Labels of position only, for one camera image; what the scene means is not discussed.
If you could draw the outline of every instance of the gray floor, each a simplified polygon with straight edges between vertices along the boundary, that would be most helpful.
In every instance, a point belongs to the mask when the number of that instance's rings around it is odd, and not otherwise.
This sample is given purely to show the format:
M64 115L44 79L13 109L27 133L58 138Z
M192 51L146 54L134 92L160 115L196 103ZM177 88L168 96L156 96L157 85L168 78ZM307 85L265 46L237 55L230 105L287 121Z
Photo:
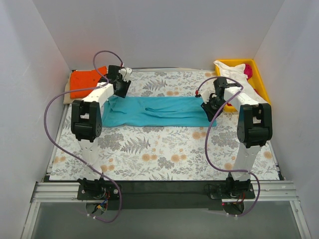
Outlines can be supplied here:
M298 239L301 238L289 202L259 202L242 218L206 209L123 210L112 224L78 212L84 203L41 203L33 239ZM115 211L108 211L111 217Z

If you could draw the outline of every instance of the turquoise towel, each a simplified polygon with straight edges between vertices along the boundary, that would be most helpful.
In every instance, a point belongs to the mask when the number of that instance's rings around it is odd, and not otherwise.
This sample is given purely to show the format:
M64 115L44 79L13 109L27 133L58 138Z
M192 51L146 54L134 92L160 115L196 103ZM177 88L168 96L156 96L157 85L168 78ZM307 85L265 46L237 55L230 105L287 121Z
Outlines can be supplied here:
M133 126L209 126L205 111L196 97L112 96L104 104L104 127Z

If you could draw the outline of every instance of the red cloth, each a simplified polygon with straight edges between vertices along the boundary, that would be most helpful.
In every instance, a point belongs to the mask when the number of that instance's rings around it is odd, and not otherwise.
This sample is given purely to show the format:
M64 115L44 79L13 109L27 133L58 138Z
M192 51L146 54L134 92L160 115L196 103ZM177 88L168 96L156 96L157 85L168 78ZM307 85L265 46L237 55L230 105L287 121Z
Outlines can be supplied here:
M253 76L253 69L250 65L245 64L244 74L248 76L247 80L249 80Z

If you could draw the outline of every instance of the yellow bin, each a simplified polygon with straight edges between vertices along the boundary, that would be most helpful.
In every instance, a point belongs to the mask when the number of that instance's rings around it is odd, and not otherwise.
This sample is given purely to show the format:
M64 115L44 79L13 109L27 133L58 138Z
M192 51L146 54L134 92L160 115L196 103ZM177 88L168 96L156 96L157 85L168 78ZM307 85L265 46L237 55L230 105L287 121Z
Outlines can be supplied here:
M253 59L217 59L218 61L226 64L227 66L237 66L240 64L248 64L253 70L253 76L248 80L248 83L257 91L257 94L260 95L265 101L270 103L266 88L264 86L263 80L260 77L257 65ZM217 76L220 76L220 71L217 66L215 66L215 72ZM224 107L226 112L235 112L235 107L231 105L226 105Z

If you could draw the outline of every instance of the gray wall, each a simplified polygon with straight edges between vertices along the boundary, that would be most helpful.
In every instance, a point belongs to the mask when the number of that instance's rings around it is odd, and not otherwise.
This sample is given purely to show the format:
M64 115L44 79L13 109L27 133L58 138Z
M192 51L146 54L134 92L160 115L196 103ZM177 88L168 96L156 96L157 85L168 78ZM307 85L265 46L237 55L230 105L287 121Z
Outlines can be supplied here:
M0 0L0 35L0 238L16 239L52 151L44 108L62 92L69 68L31 0ZM52 135L59 103L49 114Z
M273 147L319 238L319 2L286 0L255 60L273 109Z
M211 69L216 58L253 58L283 0L33 2L71 69L92 69L101 49L128 67Z

